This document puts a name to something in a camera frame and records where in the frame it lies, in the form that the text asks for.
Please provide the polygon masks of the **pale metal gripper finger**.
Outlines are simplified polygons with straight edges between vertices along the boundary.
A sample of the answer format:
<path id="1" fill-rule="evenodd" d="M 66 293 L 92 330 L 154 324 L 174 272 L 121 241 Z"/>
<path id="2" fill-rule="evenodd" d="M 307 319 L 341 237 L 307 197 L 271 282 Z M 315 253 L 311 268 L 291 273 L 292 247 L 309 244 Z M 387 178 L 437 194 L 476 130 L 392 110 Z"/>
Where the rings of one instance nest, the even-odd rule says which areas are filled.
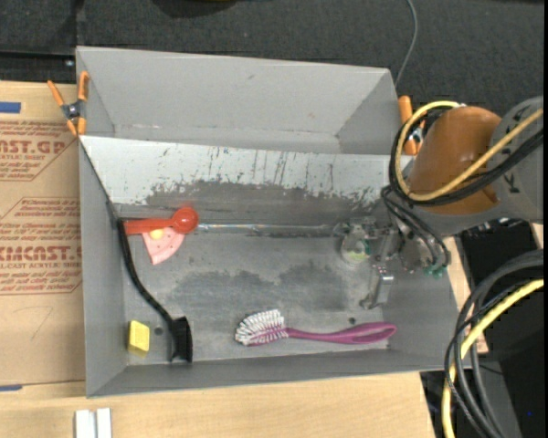
<path id="1" fill-rule="evenodd" d="M 376 238 L 374 218 L 349 221 L 343 226 L 344 235 L 340 246 L 342 259 L 348 264 L 362 264 L 370 259 L 370 242 Z"/>
<path id="2" fill-rule="evenodd" d="M 361 300 L 363 309 L 378 308 L 387 303 L 395 276 L 386 265 L 376 265 L 371 274 L 368 292 Z"/>

